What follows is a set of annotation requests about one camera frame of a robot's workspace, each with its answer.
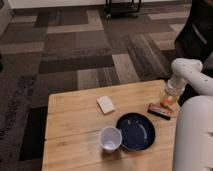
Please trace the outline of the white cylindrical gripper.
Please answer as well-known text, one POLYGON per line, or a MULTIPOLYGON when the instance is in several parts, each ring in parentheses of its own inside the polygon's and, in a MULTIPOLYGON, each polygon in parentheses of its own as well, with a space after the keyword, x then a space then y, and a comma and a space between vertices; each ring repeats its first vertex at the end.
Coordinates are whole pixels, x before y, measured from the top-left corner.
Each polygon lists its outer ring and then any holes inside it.
POLYGON ((177 102, 177 97, 183 94, 185 87, 186 81, 177 74, 173 74, 166 83, 165 94, 161 97, 161 105, 168 106, 167 98, 168 96, 172 96, 170 106, 173 106, 177 102))

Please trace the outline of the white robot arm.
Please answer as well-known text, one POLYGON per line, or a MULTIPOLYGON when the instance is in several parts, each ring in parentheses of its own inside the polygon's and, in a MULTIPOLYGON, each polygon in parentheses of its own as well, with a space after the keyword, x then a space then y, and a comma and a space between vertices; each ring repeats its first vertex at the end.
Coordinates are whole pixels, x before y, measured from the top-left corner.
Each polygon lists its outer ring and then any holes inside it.
POLYGON ((181 106, 177 118, 172 171, 213 171, 213 78, 197 59, 177 58, 161 104, 171 107, 189 84, 198 96, 181 106))

